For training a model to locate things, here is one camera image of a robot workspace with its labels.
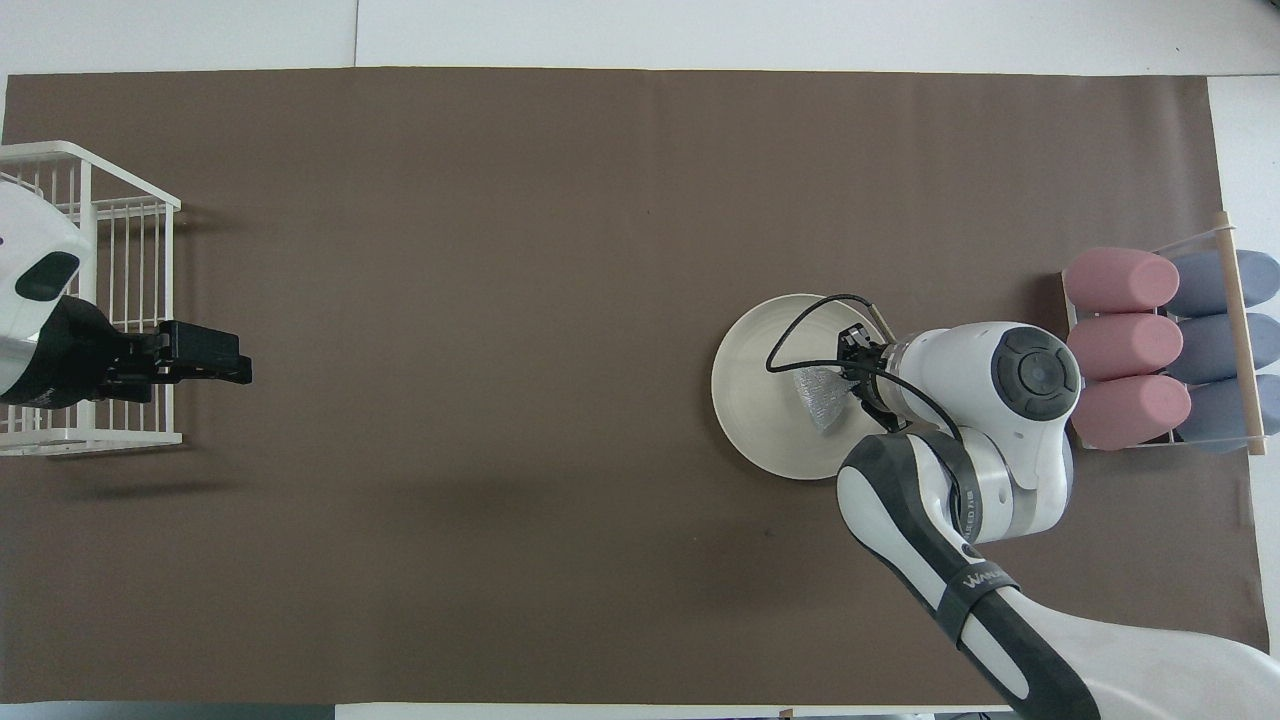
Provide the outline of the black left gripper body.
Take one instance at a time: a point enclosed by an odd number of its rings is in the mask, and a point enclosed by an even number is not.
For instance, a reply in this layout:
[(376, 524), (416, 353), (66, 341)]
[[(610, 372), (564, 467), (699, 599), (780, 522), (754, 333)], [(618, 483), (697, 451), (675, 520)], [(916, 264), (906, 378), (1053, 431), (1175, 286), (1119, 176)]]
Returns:
[(154, 398), (161, 329), (125, 333), (97, 306), (61, 297), (40, 328), (26, 369), (3, 392), (19, 407), (64, 409), (81, 401)]

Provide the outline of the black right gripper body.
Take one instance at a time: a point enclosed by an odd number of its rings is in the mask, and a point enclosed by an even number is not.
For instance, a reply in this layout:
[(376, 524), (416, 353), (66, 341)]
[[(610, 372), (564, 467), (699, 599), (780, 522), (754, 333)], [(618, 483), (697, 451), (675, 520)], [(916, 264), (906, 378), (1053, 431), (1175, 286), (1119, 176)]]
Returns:
[(840, 375), (851, 384), (860, 410), (886, 432), (895, 433), (905, 430), (909, 420), (892, 405), (902, 400), (902, 391), (886, 375), (888, 348), (874, 341), (865, 325), (850, 325), (838, 334)]

